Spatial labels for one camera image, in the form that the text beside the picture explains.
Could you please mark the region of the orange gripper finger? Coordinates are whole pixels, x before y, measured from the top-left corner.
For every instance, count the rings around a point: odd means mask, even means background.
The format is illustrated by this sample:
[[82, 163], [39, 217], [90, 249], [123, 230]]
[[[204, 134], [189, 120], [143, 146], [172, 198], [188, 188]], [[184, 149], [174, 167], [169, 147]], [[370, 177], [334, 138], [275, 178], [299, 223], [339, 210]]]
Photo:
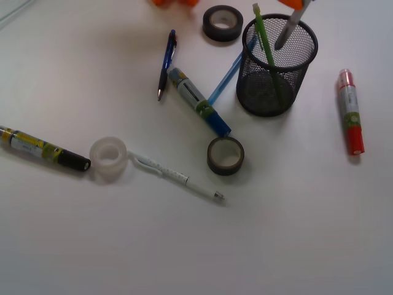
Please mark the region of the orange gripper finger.
[[304, 6], [303, 0], [278, 0], [280, 3], [284, 4], [291, 9], [302, 9]]

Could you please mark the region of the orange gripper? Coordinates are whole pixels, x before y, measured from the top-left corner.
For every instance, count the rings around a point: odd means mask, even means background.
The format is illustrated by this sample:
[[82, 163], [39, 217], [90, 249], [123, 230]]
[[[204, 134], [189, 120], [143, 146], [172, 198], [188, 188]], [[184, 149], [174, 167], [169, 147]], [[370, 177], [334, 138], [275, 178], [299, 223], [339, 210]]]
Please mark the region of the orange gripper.
[[175, 2], [181, 3], [187, 6], [196, 6], [198, 4], [198, 0], [152, 0], [152, 2], [156, 6], [165, 6]]

